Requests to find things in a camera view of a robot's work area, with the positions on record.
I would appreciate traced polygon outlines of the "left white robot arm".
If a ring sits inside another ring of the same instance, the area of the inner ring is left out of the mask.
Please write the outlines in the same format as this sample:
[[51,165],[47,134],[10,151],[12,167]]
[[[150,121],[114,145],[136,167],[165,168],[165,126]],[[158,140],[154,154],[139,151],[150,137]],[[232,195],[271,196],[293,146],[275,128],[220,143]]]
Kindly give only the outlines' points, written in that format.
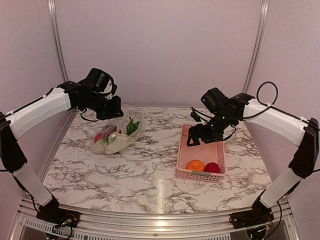
[[73,109],[92,110],[97,120],[123,116],[117,85],[108,80],[99,87],[88,87],[84,81],[67,81],[26,105],[0,115],[0,159],[3,171],[10,173],[42,207],[53,223],[63,219],[59,203],[28,166],[28,160],[18,140],[47,119]]

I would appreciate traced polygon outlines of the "dark red toy fruit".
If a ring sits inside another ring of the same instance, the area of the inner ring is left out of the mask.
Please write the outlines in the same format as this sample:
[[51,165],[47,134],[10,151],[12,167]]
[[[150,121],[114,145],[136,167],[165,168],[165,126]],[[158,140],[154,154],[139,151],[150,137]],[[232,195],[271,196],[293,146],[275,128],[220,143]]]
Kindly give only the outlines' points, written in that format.
[[219,167],[219,165],[215,162],[209,162],[205,168],[204,168],[205,172],[208,173],[214,173],[214,174],[219,174],[221,172],[221,169]]

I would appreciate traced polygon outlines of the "bright red toy fruit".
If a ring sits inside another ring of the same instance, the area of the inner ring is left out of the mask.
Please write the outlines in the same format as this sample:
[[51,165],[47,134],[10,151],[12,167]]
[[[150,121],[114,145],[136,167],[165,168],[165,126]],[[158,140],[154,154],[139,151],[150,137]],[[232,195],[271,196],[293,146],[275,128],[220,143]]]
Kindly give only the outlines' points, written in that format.
[[104,137],[103,133],[98,133],[95,137],[94,137],[94,143],[98,142],[100,139],[102,139]]

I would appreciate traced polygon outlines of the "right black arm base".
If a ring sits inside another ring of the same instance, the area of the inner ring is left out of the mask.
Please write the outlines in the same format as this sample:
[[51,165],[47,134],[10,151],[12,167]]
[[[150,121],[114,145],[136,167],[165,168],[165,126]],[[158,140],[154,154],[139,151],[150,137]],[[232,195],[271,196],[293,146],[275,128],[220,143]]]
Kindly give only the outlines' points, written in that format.
[[274,215],[271,211],[261,212],[256,210],[246,210],[234,212],[229,217],[229,222],[234,229],[241,229],[261,225],[267,222],[272,222]]

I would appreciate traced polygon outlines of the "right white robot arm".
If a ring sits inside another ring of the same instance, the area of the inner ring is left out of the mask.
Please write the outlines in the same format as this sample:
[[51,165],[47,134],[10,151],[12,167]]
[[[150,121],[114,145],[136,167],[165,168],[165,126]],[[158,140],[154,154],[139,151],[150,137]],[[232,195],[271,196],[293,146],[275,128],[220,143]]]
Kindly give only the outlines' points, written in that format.
[[225,141],[226,128],[245,122],[247,126],[260,128],[267,134],[268,146],[272,145],[271,138],[276,137],[296,150],[288,166],[260,195],[259,205],[248,212],[247,219],[252,224],[258,224],[267,216],[266,208],[271,208],[314,173],[320,145],[318,121],[315,118],[294,117],[275,109],[273,104],[262,104],[246,93],[227,97],[217,88],[205,93],[201,101],[213,116],[206,123],[189,129],[187,146]]

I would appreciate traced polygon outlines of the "dark maroon toy food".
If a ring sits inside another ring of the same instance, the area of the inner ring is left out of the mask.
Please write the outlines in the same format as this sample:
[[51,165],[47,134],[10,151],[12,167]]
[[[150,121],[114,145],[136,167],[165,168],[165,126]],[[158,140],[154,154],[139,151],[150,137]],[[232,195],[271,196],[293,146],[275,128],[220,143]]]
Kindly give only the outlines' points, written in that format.
[[118,127],[116,125],[108,124],[103,128],[103,133],[105,136],[109,137],[111,134],[116,133]]

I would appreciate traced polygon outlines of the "orange toy fruit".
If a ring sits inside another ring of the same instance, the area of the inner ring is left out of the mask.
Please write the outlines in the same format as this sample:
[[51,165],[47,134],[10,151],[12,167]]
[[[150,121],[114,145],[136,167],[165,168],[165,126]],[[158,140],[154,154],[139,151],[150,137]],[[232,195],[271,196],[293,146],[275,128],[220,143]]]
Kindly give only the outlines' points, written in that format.
[[202,161],[194,159],[187,164],[186,169],[191,171],[203,172],[205,169],[205,165]]

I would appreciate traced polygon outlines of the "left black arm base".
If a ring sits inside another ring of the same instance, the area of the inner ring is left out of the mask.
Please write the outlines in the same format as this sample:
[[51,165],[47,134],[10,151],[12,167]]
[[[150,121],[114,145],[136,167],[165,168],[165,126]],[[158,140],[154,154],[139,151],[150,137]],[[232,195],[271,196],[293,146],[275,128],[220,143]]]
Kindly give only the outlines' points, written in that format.
[[56,227],[69,226],[76,228],[79,222],[80,213],[78,211],[68,210],[64,208],[57,209],[41,209],[36,217],[40,220],[55,224]]

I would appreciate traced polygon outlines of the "pink plastic basket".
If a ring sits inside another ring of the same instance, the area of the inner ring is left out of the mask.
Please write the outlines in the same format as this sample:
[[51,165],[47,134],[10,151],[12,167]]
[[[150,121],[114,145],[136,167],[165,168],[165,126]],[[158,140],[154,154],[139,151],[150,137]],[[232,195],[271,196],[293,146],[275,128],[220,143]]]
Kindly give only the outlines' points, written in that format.
[[[176,177],[185,180],[218,183],[226,174],[224,143],[205,144],[202,142],[197,146],[187,146],[188,133],[191,126],[191,124],[183,124],[181,127],[176,161]],[[215,163],[219,167],[219,173],[187,169],[188,163],[192,160],[199,160],[205,166]]]

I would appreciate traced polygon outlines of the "clear zip top bag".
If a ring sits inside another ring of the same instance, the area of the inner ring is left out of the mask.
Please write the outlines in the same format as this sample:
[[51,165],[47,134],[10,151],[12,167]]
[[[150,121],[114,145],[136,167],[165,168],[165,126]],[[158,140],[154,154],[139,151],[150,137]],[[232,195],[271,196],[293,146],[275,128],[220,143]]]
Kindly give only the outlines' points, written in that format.
[[[132,133],[131,135],[128,136],[130,138],[134,138],[134,140],[135,140],[134,142],[136,142],[145,133],[145,121],[144,121],[144,115],[143,115],[143,108],[125,104],[124,106],[122,106],[122,111],[123,111],[122,117],[114,118],[114,119],[110,120],[106,125],[116,125],[117,126],[117,132],[114,132],[111,135],[126,135],[126,132],[127,132],[126,126],[130,121],[129,117],[133,118],[134,122],[140,121],[138,129],[134,133]],[[103,126],[99,130],[98,133],[104,134],[104,127],[105,126]],[[91,152],[93,152],[94,154],[100,154],[100,155],[112,155],[112,154],[105,154],[104,153],[103,139],[105,137],[107,137],[107,136],[104,135],[103,138],[101,138],[96,143],[94,143],[95,137],[91,140],[91,142],[89,144],[89,148],[90,148]]]

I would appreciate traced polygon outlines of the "white long toy vegetable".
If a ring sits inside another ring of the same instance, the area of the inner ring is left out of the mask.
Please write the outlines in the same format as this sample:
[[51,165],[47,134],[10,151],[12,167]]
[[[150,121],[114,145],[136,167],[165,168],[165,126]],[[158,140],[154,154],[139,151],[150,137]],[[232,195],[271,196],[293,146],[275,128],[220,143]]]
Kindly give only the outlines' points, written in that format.
[[103,152],[106,155],[113,155],[125,149],[135,141],[134,138],[123,135],[113,134],[103,138]]

